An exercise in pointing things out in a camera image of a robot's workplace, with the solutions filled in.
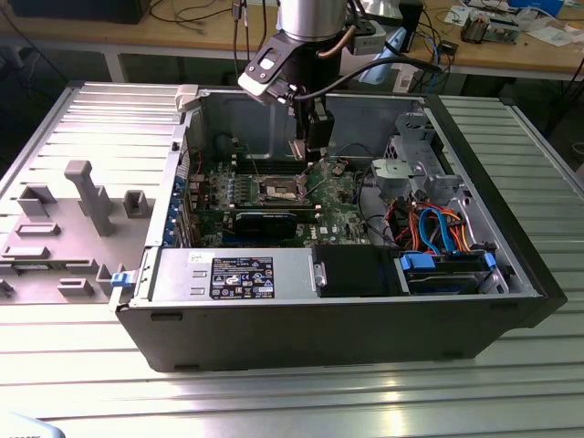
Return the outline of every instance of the blue latch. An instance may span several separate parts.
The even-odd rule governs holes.
[[[131,287],[134,275],[130,272],[116,272],[109,283],[114,287]]]
[[[176,184],[178,188],[183,189],[184,185],[186,184],[186,181],[184,180],[184,178],[181,178],[180,176],[175,176],[174,184]]]
[[[486,261],[486,265],[489,266],[490,270],[493,270],[496,268],[495,256],[492,255],[491,253],[485,254],[485,261]]]
[[[436,264],[430,254],[407,253],[400,258],[401,269],[435,269]]]

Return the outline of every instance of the warning label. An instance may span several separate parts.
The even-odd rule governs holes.
[[[214,258],[212,299],[255,299],[275,296],[272,257]]]

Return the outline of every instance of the aluminum extrusion table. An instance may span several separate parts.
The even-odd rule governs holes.
[[[120,89],[107,87],[95,108],[118,105],[107,96]],[[174,89],[126,87],[125,99],[137,103]],[[63,94],[3,186],[18,183],[78,98],[78,89]],[[541,325],[507,333],[475,360],[161,374],[105,304],[0,306],[2,407],[50,421],[67,437],[581,436],[582,187],[517,108],[496,99],[443,103],[568,295]],[[163,117],[178,116],[168,109]],[[5,201],[0,214],[9,217]]]

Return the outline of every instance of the black cable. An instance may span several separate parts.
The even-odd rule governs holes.
[[[262,16],[264,18],[264,30],[262,33],[262,39],[259,42],[259,46],[257,47],[257,50],[262,48],[262,46],[264,45],[264,42],[266,41],[266,36],[267,36],[266,0],[262,0]]]
[[[435,64],[432,64],[432,63],[426,62],[426,61],[421,61],[420,59],[413,59],[411,57],[386,57],[384,59],[376,59],[374,61],[371,61],[368,64],[365,64],[362,67],[357,68],[356,70],[353,70],[348,75],[345,75],[342,78],[335,80],[332,84],[326,86],[323,89],[320,89],[319,91],[315,91],[314,93],[305,94],[302,96],[296,95],[293,97],[293,100],[296,102],[304,102],[307,100],[313,100],[313,99],[319,98],[319,97],[324,96],[325,94],[329,93],[330,91],[332,91],[333,89],[335,89],[339,85],[342,85],[345,82],[347,82],[348,80],[355,78],[356,76],[360,75],[364,71],[369,70],[370,68],[377,67],[377,66],[382,66],[383,64],[409,64],[411,66],[420,68],[422,70],[430,71],[432,73],[441,73],[442,72],[440,67],[436,66]]]
[[[363,7],[363,3],[361,2],[361,0],[354,0],[354,2],[355,2],[355,5],[357,6],[357,8],[359,9],[359,12],[361,12],[361,15],[363,16],[363,18],[365,18],[366,20],[369,20],[369,14],[367,14],[367,11]]]
[[[355,6],[355,0],[349,0],[350,14],[353,16],[353,25],[359,27],[359,14],[357,14],[357,7]]]
[[[184,19],[184,20],[169,20],[168,18],[164,18],[162,16],[157,16],[156,14],[154,14],[154,7],[156,7],[157,5],[159,5],[160,3],[162,3],[164,0],[157,0],[156,2],[154,2],[152,4],[152,6],[150,6],[150,11],[149,14],[150,16],[156,18],[157,20],[163,21],[165,23],[192,23],[194,21],[201,21],[204,20],[206,18],[211,18],[212,16],[218,16],[219,14],[224,14],[225,12],[231,12],[231,7],[227,8],[227,9],[222,9],[221,11],[217,11],[217,12],[213,12],[212,14],[208,14],[206,16],[197,16],[195,18],[189,18],[189,19]]]
[[[582,60],[580,61],[580,65],[578,66],[578,69],[576,70],[576,73],[574,73],[574,76],[572,76],[572,80],[569,82],[568,86],[564,89],[564,91],[562,92],[560,99],[563,99],[564,96],[566,96],[569,93],[569,89],[572,87],[572,85],[574,84],[574,82],[576,81],[576,78],[578,77],[578,75],[580,74],[580,71],[582,70],[582,66],[584,66],[584,57],[582,58]]]
[[[10,27],[12,27],[15,32],[17,32],[18,35],[20,35],[27,43],[29,46],[31,46],[37,53],[39,56],[41,56],[46,62],[47,64],[53,68],[53,70],[55,70],[55,72],[61,77],[61,79],[65,82],[68,83],[69,79],[67,78],[67,76],[65,76],[61,70],[59,70],[57,67],[55,67],[55,64],[53,64],[46,56],[43,52],[40,51],[40,49],[35,45],[35,43],[33,43],[28,36],[26,36],[10,19],[10,17],[8,16],[8,14],[6,13],[5,9],[3,6],[0,6],[0,14],[2,14],[4,16],[4,18],[6,19],[6,21],[8,22],[8,24],[10,25]]]
[[[353,143],[347,143],[344,146],[342,146],[339,151],[337,152],[337,157],[341,157],[343,151],[345,151],[348,147],[350,146],[359,146],[360,148],[362,148],[365,152],[367,152],[371,158],[375,158],[375,154],[371,151],[371,149],[369,149],[367,146],[365,146],[362,143],[357,143],[357,142],[353,142]]]
[[[237,70],[237,28],[238,28],[239,20],[234,21],[234,68],[235,68],[235,77],[239,78],[239,71]]]
[[[249,26],[245,26],[245,52],[247,54],[247,62],[249,62]]]

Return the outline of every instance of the wire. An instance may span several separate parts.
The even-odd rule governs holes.
[[[350,39],[353,38],[355,32],[357,32],[357,27],[355,25],[351,25],[351,27],[349,27],[347,32],[344,33],[339,42],[335,44],[333,48],[327,50],[326,52],[318,52],[318,58],[328,59],[337,55],[350,42]]]
[[[190,11],[193,9],[204,9],[204,8],[209,7],[209,6],[213,5],[214,3],[216,3],[217,0],[211,0],[210,2],[208,2],[204,5],[184,7],[183,9],[180,9],[180,10],[177,9],[175,2],[176,2],[176,0],[171,0],[171,7],[172,7],[172,13],[174,14],[174,19],[185,20],[187,18],[185,18],[182,15],[183,12]],[[198,32],[198,33],[203,32],[203,30],[201,29],[201,25],[203,23],[200,23],[198,21],[195,21],[192,23],[176,23],[176,24],[180,27],[184,27],[185,29],[194,30],[195,32]]]
[[[432,48],[434,51],[434,62],[436,64],[438,64],[438,62],[439,62],[438,59],[440,56],[438,55],[438,47],[436,46],[436,43],[434,42],[433,39],[430,38],[430,36],[428,36],[428,35],[423,35],[423,36],[430,42],[430,44],[432,44]],[[430,90],[432,89],[432,85],[433,85],[433,82],[435,81],[435,79],[436,79],[436,73],[432,74],[432,78],[430,79],[430,85],[428,86],[426,93],[429,93]]]
[[[55,67],[55,64],[53,64],[48,57],[45,56],[45,54],[43,52],[41,52],[41,50],[37,47],[37,45],[35,43],[33,43],[30,38],[28,38],[28,36],[26,36],[10,19],[10,17],[8,16],[8,14],[5,11],[5,8],[3,6],[0,6],[0,14],[2,14],[4,16],[4,18],[6,19],[6,21],[8,22],[8,25],[10,25],[10,27],[12,27],[15,32],[17,32],[18,35],[20,35],[27,43],[29,46],[31,46],[37,53],[39,56],[41,56],[46,62],[47,64],[53,68],[53,70],[55,70],[55,72],[61,77],[61,79],[67,84],[69,82],[69,79],[67,79],[67,76],[65,76],[63,74],[63,72],[61,72],[61,70],[59,70],[57,67]]]
[[[239,71],[237,70],[237,28],[239,25],[239,20],[234,21],[234,69],[235,77],[239,78]]]
[[[307,100],[313,100],[313,99],[319,98],[319,97],[324,96],[325,94],[329,93],[330,91],[332,91],[333,89],[335,89],[339,85],[342,85],[345,82],[347,82],[348,80],[355,78],[356,76],[360,75],[364,71],[369,70],[370,68],[377,67],[377,66],[382,66],[383,64],[409,64],[409,65],[417,67],[417,68],[432,71],[433,73],[439,73],[442,71],[438,66],[431,64],[429,62],[426,62],[426,61],[421,61],[419,59],[412,59],[410,57],[386,57],[384,59],[376,59],[374,61],[371,61],[368,64],[365,64],[362,67],[359,67],[359,68],[353,70],[348,75],[345,75],[342,78],[337,79],[332,84],[326,86],[323,89],[320,89],[319,91],[315,91],[314,93],[305,94],[305,95],[295,95],[292,97],[292,100],[294,100],[296,102],[304,102]]]
[[[162,16],[157,16],[156,14],[154,14],[154,7],[156,7],[157,5],[159,5],[160,3],[162,3],[164,0],[157,0],[156,2],[154,2],[152,4],[152,6],[150,6],[150,16],[156,18],[157,20],[163,21],[164,23],[193,23],[195,21],[201,21],[207,18],[211,18],[212,16],[218,16],[219,14],[224,14],[225,12],[231,12],[231,7],[226,8],[226,9],[222,9],[220,11],[217,12],[213,12],[212,14],[208,14],[206,16],[197,16],[196,18],[189,18],[189,19],[180,19],[177,20],[176,18],[174,18],[173,20],[170,20],[168,18],[164,18]],[[184,12],[185,10],[188,9],[194,9],[197,6],[191,6],[189,8],[184,8],[181,11],[179,11],[179,14]]]
[[[257,46],[257,50],[262,48],[262,46],[264,45],[264,42],[266,41],[266,36],[267,36],[266,0],[262,0],[262,18],[264,19],[264,29],[262,31],[262,39],[259,42],[259,46]]]
[[[347,143],[344,146],[342,146],[339,151],[337,152],[337,156],[341,157],[343,151],[345,151],[348,147],[350,146],[359,146],[360,148],[362,148],[365,152],[367,152],[371,158],[376,158],[375,154],[371,151],[371,149],[369,149],[367,146],[365,146],[363,143]]]
[[[463,235],[463,242],[464,242],[464,247],[466,248],[466,251],[472,251],[470,245],[466,241],[466,226],[465,225],[461,226],[461,235]]]
[[[244,1],[244,25],[245,25],[245,52],[247,54],[247,62],[249,58],[249,20],[247,16],[247,1]]]
[[[444,248],[446,249],[446,251],[453,251],[454,248],[454,244],[452,242],[452,240],[450,240],[450,238],[448,237],[448,225],[446,223],[446,219],[444,218],[443,214],[448,214],[448,215],[454,215],[454,214],[450,214],[449,212],[446,211],[440,211],[439,209],[436,208],[426,208],[421,214],[420,214],[420,238],[423,240],[423,242],[430,247],[438,256],[440,254],[440,252],[436,252],[437,247],[434,246],[432,244],[432,242],[430,242],[430,240],[428,240],[428,238],[426,237],[426,232],[425,232],[425,224],[424,224],[424,218],[428,215],[428,214],[436,214],[438,216],[438,221],[440,222],[440,230],[441,230],[441,234],[442,234],[442,240],[444,243]]]
[[[197,176],[199,173],[201,173],[202,166],[203,166],[203,154],[199,151],[199,165],[197,166],[197,172],[194,176]]]

